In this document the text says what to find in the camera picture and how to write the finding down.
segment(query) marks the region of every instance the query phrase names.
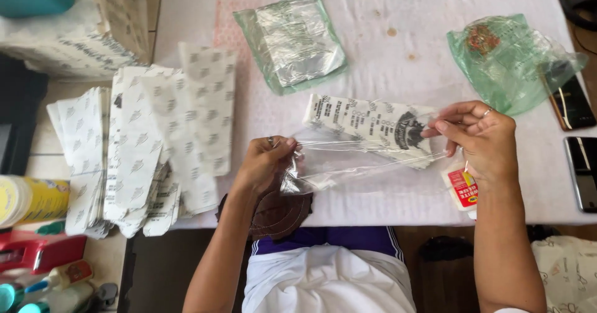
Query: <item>yellow container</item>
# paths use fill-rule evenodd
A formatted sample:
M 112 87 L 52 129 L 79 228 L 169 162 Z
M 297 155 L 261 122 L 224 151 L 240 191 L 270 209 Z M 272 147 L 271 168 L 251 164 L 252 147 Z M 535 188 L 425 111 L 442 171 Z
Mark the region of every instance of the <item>yellow container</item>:
M 70 193 L 68 181 L 0 175 L 0 228 L 63 217 Z

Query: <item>smartphone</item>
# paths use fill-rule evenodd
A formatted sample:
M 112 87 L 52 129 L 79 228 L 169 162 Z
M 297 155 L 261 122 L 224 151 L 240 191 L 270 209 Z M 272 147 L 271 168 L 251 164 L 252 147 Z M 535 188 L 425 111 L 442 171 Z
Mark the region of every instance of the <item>smartphone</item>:
M 597 138 L 566 137 L 564 145 L 578 208 L 597 213 Z
M 571 68 L 572 65 L 568 61 L 552 63 L 544 70 L 543 77 L 546 88 L 549 88 L 552 93 L 549 100 L 564 131 L 597 125 L 597 120 L 576 75 L 558 88 L 552 88 L 553 86 L 550 86 L 546 80 L 556 78 L 564 72 L 573 72 Z

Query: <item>clear plastic bag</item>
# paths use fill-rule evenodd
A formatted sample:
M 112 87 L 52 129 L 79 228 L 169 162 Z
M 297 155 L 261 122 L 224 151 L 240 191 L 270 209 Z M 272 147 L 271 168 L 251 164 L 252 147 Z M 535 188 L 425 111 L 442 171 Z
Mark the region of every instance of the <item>clear plastic bag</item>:
M 439 172 L 447 164 L 435 163 L 446 157 L 446 138 L 422 140 L 416 136 L 420 135 L 421 126 L 427 125 L 432 116 L 426 113 L 400 120 L 405 137 L 405 141 L 400 143 L 363 139 L 338 129 L 312 125 L 293 135 L 299 145 L 282 176 L 280 191 L 283 195 L 302 195 L 354 183 L 354 186 L 368 186 L 360 192 L 378 192 L 380 178 L 395 177 L 397 172 L 405 173 L 402 175 L 407 177 L 421 177 L 419 172 L 427 170 L 432 170 L 430 176 L 437 180 L 433 188 L 445 191 Z M 425 182 L 418 178 L 413 181 L 406 179 L 404 186 L 413 187 L 413 182 L 417 180 L 419 186 Z M 392 183 L 394 187 L 399 185 L 395 179 Z
M 281 0 L 234 12 L 234 18 L 276 95 L 311 88 L 347 68 L 321 0 Z
M 522 14 L 488 16 L 447 37 L 454 60 L 476 92 L 509 116 L 539 105 L 588 61 L 529 27 Z

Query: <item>hand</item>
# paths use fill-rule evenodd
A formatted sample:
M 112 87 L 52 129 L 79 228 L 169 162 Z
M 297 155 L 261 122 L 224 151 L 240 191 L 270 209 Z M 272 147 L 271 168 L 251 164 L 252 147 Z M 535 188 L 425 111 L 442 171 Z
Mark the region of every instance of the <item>hand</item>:
M 425 138 L 446 136 L 448 157 L 454 155 L 457 145 L 462 146 L 469 172 L 478 183 L 518 182 L 516 122 L 495 110 L 483 117 L 488 110 L 489 106 L 480 101 L 452 104 L 442 109 L 421 134 Z
M 294 138 L 279 135 L 273 136 L 273 144 L 272 147 L 267 138 L 251 140 L 233 188 L 248 189 L 259 195 L 269 187 L 275 173 L 286 168 L 284 163 L 297 146 Z

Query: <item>white tablecloth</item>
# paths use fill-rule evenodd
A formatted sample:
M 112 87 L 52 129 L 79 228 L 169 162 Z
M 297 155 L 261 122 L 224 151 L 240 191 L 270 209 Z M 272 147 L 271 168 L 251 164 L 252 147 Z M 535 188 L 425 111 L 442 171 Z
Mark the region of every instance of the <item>white tablecloth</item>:
M 350 68 L 308 91 L 278 97 L 266 86 L 232 11 L 279 0 L 162 0 L 155 60 L 179 67 L 178 41 L 224 46 L 239 52 L 232 172 L 219 178 L 224 195 L 252 138 L 292 135 L 312 92 L 394 103 L 444 105 L 478 96 L 452 60 L 445 34 L 489 15 L 523 13 L 529 24 L 565 49 L 572 42 L 558 0 L 324 0 Z M 567 135 L 597 136 L 597 129 L 562 132 L 546 101 L 516 118 L 518 160 L 527 223 L 597 223 L 581 213 L 563 148 Z M 424 188 L 378 193 L 327 190 L 315 195 L 305 226 L 473 225 L 448 193 Z M 214 211 L 177 227 L 215 227 Z

